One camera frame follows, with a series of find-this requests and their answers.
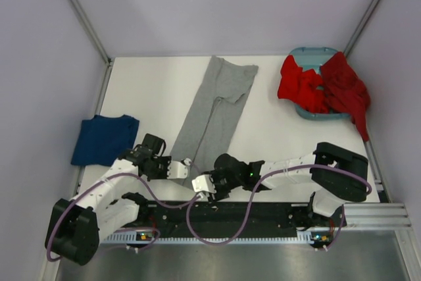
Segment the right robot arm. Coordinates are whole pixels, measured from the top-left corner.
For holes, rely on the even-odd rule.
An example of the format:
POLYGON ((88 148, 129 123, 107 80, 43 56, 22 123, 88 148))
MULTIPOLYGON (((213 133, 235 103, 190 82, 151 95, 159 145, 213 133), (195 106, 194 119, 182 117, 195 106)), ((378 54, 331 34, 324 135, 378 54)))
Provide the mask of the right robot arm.
POLYGON ((243 162, 225 153, 214 168, 192 180, 194 192, 217 202, 235 188, 259 193, 286 185, 317 184, 310 195, 308 220, 323 225, 344 203, 360 203, 372 192, 366 157, 328 142, 296 159, 243 162))

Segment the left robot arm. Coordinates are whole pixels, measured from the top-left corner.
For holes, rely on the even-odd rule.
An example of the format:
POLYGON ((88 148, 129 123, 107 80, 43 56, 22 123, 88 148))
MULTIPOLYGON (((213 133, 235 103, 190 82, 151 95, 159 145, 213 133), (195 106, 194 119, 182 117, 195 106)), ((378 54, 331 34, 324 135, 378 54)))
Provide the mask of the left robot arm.
POLYGON ((156 226, 149 202, 139 190, 147 184, 141 179, 163 179, 171 162, 164 155, 166 142, 146 134, 133 149, 120 154, 111 167, 85 191, 72 199, 60 199, 53 206, 45 248, 50 262, 66 258, 85 265, 99 244, 125 226, 156 226))

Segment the grey t shirt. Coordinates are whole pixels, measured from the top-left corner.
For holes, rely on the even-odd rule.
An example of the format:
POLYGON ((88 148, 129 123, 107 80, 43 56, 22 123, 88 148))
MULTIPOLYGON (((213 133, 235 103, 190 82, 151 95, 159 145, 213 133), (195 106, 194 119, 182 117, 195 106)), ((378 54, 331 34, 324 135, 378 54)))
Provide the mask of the grey t shirt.
POLYGON ((219 155, 227 153, 251 92, 257 65, 239 66, 212 56, 203 81, 170 152, 176 161, 191 159, 198 170, 175 183, 191 188, 191 180, 212 170, 219 155))

